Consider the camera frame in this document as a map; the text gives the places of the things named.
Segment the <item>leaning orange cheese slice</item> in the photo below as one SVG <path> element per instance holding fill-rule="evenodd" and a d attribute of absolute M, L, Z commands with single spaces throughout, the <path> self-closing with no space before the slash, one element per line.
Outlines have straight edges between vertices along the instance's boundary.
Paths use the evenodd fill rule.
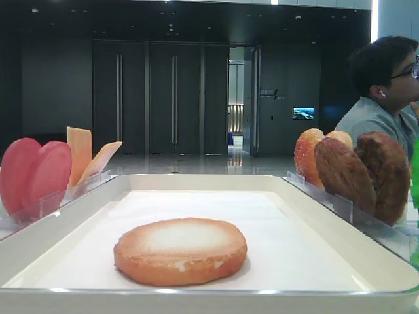
<path fill-rule="evenodd" d="M 95 155 L 93 160 L 85 169 L 77 184 L 81 184 L 88 178 L 100 174 L 104 170 L 114 153 L 116 153 L 116 151 L 122 146 L 122 144 L 122 141 L 115 141 L 102 146 L 100 151 Z"/>

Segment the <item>upright orange cheese slice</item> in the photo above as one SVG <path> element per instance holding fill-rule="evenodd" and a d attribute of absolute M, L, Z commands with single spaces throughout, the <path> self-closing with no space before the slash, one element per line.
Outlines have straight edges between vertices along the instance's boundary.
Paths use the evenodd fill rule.
<path fill-rule="evenodd" d="M 67 127 L 67 144 L 71 149 L 71 174 L 68 188 L 75 186 L 92 161 L 92 133 L 88 129 Z"/>

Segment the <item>front brown meat patty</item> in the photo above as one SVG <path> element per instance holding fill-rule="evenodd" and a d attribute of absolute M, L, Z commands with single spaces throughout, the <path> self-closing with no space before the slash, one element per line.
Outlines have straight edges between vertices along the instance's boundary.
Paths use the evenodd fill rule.
<path fill-rule="evenodd" d="M 376 192 L 367 168 L 358 155 L 342 141 L 326 137 L 314 149 L 316 168 L 326 192 L 338 194 L 373 215 Z"/>

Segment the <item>brown meat patty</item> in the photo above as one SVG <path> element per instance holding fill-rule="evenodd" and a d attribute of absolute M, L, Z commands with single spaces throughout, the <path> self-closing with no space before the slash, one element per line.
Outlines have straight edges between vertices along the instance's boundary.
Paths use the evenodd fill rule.
<path fill-rule="evenodd" d="M 326 137 L 314 149 L 316 168 L 326 192 L 338 194 L 373 215 L 376 192 L 367 168 L 358 155 L 342 141 Z"/>
<path fill-rule="evenodd" d="M 380 131 L 357 138 L 355 153 L 364 163 L 376 192 L 374 217 L 393 226 L 403 215 L 410 189 L 409 161 L 402 146 Z"/>

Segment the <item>inner red tomato slice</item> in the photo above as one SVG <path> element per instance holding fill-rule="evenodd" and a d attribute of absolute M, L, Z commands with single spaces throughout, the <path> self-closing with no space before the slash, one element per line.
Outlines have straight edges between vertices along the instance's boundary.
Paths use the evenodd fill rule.
<path fill-rule="evenodd" d="M 66 191 L 71 166 L 71 149 L 67 143 L 49 141 L 43 145 L 24 181 L 21 198 L 24 208 L 45 196 Z"/>

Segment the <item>red tomato slice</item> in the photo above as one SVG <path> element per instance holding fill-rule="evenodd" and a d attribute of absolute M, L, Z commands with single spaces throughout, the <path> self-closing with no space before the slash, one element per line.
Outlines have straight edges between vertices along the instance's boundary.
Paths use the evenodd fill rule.
<path fill-rule="evenodd" d="M 9 215 L 22 210 L 22 190 L 32 162 L 41 145 L 23 137 L 12 142 L 1 161 L 1 201 Z"/>
<path fill-rule="evenodd" d="M 45 196 L 66 191 L 71 166 L 71 149 L 67 143 L 49 141 L 43 145 L 24 181 L 21 198 L 24 208 Z"/>

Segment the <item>rear brown meat patty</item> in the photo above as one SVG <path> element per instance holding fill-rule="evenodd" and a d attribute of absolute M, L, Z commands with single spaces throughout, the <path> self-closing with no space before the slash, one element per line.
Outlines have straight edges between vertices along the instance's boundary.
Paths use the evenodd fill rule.
<path fill-rule="evenodd" d="M 393 226 L 403 215 L 410 189 L 409 161 L 402 146 L 380 131 L 357 138 L 355 153 L 364 163 L 376 192 L 374 217 Z"/>

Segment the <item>green lettuce leaf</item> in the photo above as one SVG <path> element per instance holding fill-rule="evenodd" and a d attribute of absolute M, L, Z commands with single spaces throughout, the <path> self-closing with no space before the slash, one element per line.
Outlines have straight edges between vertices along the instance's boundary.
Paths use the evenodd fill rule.
<path fill-rule="evenodd" d="M 416 209 L 419 207 L 419 139 L 414 143 L 412 156 L 412 186 L 411 194 L 413 205 Z"/>

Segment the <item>dark double doors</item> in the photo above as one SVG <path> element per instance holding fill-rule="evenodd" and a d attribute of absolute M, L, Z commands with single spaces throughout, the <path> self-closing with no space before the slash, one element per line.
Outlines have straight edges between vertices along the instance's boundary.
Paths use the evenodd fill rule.
<path fill-rule="evenodd" d="M 228 55 L 217 44 L 94 42 L 94 148 L 226 154 Z"/>

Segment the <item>pale bun slice behind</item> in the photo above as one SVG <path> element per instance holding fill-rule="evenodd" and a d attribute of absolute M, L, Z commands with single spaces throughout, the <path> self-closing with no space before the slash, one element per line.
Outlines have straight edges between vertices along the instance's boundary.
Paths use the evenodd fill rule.
<path fill-rule="evenodd" d="M 326 135 L 326 137 L 342 141 L 348 147 L 353 148 L 352 138 L 345 131 L 331 131 Z"/>

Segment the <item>white rectangular tray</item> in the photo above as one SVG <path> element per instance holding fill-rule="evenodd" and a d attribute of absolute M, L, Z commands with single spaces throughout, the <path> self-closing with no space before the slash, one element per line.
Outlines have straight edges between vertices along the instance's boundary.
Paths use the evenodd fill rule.
<path fill-rule="evenodd" d="M 199 217 L 236 225 L 243 268 L 154 288 L 116 270 L 136 226 Z M 280 177 L 122 175 L 1 242 L 2 313 L 416 313 L 418 271 Z"/>

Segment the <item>seated person with glasses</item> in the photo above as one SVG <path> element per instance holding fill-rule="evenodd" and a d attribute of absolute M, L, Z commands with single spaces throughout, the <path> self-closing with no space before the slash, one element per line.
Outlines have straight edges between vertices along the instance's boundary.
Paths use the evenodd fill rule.
<path fill-rule="evenodd" d="M 351 83 L 360 98 L 336 125 L 353 142 L 381 131 L 402 146 L 408 159 L 418 138 L 418 41 L 381 37 L 349 58 Z"/>

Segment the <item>left clear acrylic rack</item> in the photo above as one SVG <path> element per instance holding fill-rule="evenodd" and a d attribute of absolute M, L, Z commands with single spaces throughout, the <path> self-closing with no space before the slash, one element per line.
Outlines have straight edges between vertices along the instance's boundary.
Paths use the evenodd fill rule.
<path fill-rule="evenodd" d="M 29 207 L 23 208 L 16 213 L 8 214 L 1 203 L 1 240 L 11 236 L 13 233 L 29 226 L 30 224 L 58 211 L 63 206 L 87 195 L 93 189 L 101 186 L 116 175 L 111 170 L 87 179 L 66 191 L 56 192 L 41 198 Z"/>

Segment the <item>clear acrylic rack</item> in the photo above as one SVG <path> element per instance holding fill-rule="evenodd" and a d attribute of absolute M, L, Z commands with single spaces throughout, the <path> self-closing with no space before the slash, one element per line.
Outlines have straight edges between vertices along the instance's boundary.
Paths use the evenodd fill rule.
<path fill-rule="evenodd" d="M 58 211 L 63 206 L 87 195 L 93 189 L 101 186 L 116 175 L 111 170 L 87 179 L 66 191 L 56 192 L 41 198 L 29 207 L 23 208 L 16 213 L 8 214 L 1 203 L 1 240 L 11 236 L 13 233 L 29 226 L 30 224 Z"/>
<path fill-rule="evenodd" d="M 389 226 L 353 207 L 342 196 L 332 196 L 305 181 L 301 175 L 289 171 L 284 179 L 366 236 L 418 267 L 418 210 L 414 208 L 410 194 L 402 218 L 394 226 Z"/>

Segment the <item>small wall display screen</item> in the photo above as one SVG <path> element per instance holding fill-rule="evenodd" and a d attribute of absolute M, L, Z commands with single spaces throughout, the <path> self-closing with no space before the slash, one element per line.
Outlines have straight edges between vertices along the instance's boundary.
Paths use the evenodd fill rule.
<path fill-rule="evenodd" d="M 313 120 L 313 107 L 293 107 L 293 120 Z"/>

